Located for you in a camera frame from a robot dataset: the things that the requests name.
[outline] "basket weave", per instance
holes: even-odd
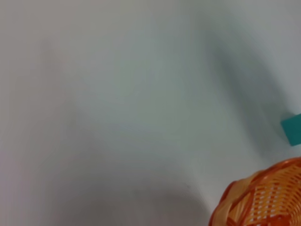
[[[301,226],[301,158],[232,182],[209,226]]]

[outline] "white surface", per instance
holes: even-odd
[[[133,206],[137,193],[167,206],[189,193],[205,225],[228,183],[299,154],[278,124],[301,112],[299,9],[3,0],[3,225],[72,224],[95,200]],[[102,214],[132,225],[127,202]],[[146,203],[129,216],[154,211]]]

